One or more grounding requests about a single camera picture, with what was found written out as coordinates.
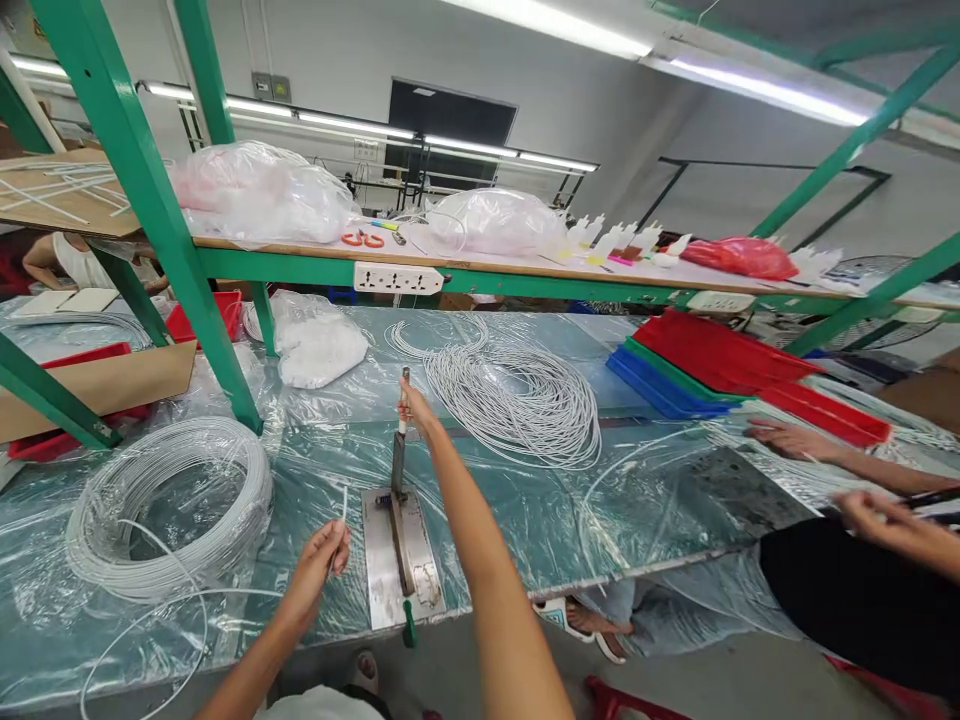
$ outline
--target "metal base plate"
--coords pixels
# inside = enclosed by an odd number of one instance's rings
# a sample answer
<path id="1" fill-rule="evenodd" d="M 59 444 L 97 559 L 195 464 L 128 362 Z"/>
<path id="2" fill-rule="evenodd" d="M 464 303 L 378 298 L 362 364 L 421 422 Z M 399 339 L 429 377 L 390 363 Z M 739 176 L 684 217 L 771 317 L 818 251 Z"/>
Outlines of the metal base plate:
<path id="1" fill-rule="evenodd" d="M 437 564 L 427 537 L 427 528 L 420 512 L 420 499 L 409 485 L 401 508 L 403 538 L 407 562 L 413 572 L 416 593 L 410 597 L 413 619 L 446 612 Z M 365 490 L 363 501 L 363 540 L 367 561 L 367 583 L 370 590 L 370 626 L 373 630 L 396 627 L 406 622 L 403 614 L 403 592 L 400 590 L 400 569 L 393 545 L 389 505 L 378 505 L 381 497 L 389 498 L 390 488 Z"/>

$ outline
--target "blue plastic tray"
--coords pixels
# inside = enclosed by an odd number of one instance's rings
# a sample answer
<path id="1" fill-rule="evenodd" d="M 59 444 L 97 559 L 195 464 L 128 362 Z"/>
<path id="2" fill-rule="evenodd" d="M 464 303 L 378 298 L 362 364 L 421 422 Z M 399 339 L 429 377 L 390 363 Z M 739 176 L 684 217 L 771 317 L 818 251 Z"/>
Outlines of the blue plastic tray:
<path id="1" fill-rule="evenodd" d="M 607 358 L 607 367 L 671 420 L 704 420 L 730 411 L 727 404 L 697 400 L 623 348 Z"/>

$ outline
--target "red plastic bag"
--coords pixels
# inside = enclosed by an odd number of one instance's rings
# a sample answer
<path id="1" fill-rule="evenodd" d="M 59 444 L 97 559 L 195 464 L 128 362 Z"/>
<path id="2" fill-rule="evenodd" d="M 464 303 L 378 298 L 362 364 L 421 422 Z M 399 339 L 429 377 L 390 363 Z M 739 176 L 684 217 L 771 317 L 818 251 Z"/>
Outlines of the red plastic bag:
<path id="1" fill-rule="evenodd" d="M 783 248 L 760 238 L 695 240 L 680 257 L 697 265 L 762 280 L 786 280 L 800 272 Z"/>

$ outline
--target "orange scissors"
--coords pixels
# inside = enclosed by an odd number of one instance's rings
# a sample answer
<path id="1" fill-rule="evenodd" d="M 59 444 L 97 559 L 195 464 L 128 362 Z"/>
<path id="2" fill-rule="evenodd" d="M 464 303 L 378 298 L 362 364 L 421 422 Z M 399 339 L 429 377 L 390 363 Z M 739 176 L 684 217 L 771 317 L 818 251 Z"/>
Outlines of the orange scissors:
<path id="1" fill-rule="evenodd" d="M 340 238 L 341 242 L 345 245 L 350 245 L 352 247 L 360 247 L 361 245 L 366 245 L 368 248 L 378 249 L 382 248 L 384 245 L 383 238 L 379 235 L 371 235 L 370 233 L 365 233 L 363 230 L 357 230 L 357 235 L 354 237 L 353 233 L 347 233 Z"/>

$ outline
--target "green plastic tray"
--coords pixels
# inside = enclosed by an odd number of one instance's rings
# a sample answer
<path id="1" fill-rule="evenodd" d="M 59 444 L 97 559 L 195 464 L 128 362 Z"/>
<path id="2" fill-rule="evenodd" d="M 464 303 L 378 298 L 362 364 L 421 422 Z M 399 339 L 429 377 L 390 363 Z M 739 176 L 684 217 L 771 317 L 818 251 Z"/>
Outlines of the green plastic tray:
<path id="1" fill-rule="evenodd" d="M 730 393 L 718 393 L 715 390 L 711 390 L 696 378 L 690 377 L 676 365 L 667 362 L 653 352 L 653 350 L 644 347 L 631 337 L 626 338 L 623 347 L 626 348 L 628 352 L 633 353 L 641 360 L 653 366 L 657 372 L 665 375 L 674 385 L 682 388 L 691 395 L 703 398 L 707 402 L 742 403 L 744 400 L 753 399 L 750 395 L 731 395 Z"/>

